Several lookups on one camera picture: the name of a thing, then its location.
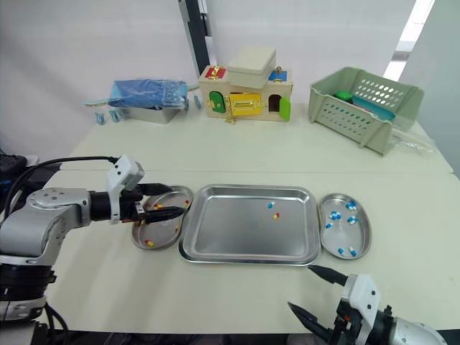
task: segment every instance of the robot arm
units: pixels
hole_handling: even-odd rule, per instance
[[[346,276],[331,268],[309,266],[324,280],[344,286],[334,329],[325,328],[317,318],[301,307],[288,303],[300,322],[327,344],[350,345],[445,345],[441,335],[423,323],[412,323],[392,317],[388,305],[378,310],[380,294],[368,275]]]
[[[0,229],[0,320],[38,317],[46,303],[44,292],[55,281],[52,266],[71,229],[92,221],[141,221],[146,224],[176,218],[183,208],[146,211],[144,195],[171,191],[161,184],[138,185],[144,176],[139,163],[122,156],[108,173],[107,192],[47,188],[27,198]]]

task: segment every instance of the green door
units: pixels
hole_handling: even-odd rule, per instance
[[[225,113],[225,103],[222,93],[211,91],[209,93],[209,101],[211,102],[211,108],[213,111],[217,111],[218,113]]]
[[[286,121],[290,120],[290,102],[288,98],[280,99],[280,116]]]

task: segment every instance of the oval metal dish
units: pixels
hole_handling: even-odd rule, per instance
[[[349,210],[346,205],[354,202],[356,211]],[[338,211],[340,219],[332,220],[332,212]],[[362,205],[351,196],[344,194],[328,194],[318,204],[318,216],[320,221],[320,238],[323,248],[341,259],[359,259],[369,250],[371,243],[371,226]],[[348,219],[355,216],[358,221],[350,224]],[[351,255],[349,248],[356,250],[355,257]]]
[[[156,205],[157,207],[185,207],[188,210],[193,201],[192,191],[183,185],[173,185],[171,188],[172,192],[148,198],[144,203],[144,208],[153,210]],[[135,223],[131,230],[131,239],[141,249],[155,250],[168,247],[178,239],[184,215],[186,212],[174,219],[146,225]],[[153,247],[149,246],[146,241],[152,242]]]

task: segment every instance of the yellow door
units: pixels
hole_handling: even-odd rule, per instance
[[[260,93],[231,93],[229,98],[233,116],[260,115],[262,113]]]

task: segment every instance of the blue cloth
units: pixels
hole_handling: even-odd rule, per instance
[[[181,80],[115,80],[109,105],[117,108],[184,109],[187,92],[187,85]]]

